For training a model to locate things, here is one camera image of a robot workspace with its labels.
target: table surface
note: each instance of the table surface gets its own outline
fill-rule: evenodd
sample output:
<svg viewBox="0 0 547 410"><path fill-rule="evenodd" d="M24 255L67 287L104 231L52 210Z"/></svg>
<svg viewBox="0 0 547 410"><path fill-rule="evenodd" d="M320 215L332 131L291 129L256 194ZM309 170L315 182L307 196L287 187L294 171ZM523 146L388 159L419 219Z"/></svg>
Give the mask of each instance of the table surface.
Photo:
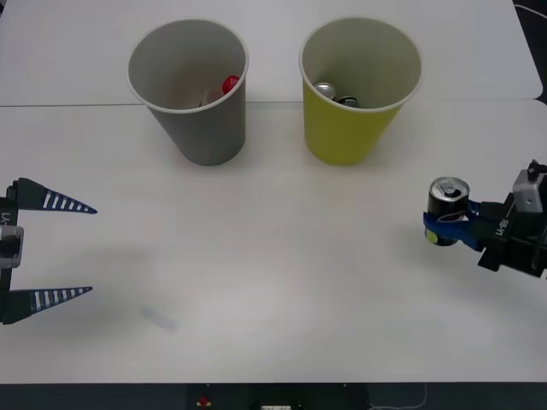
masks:
<svg viewBox="0 0 547 410"><path fill-rule="evenodd" d="M131 48L151 28L189 17L242 36L249 101L301 101L303 39L347 15L385 18L414 38L423 87L438 97L542 92L511 0L16 0L0 20L0 106L136 103L125 80Z"/></svg>
<svg viewBox="0 0 547 410"><path fill-rule="evenodd" d="M546 161L545 106L424 91L356 167L300 103L248 104L243 150L186 161L142 106L0 108L0 186L97 215L20 215L14 289L94 286L0 331L0 384L547 380L544 281L423 237L435 177L502 201Z"/></svg>

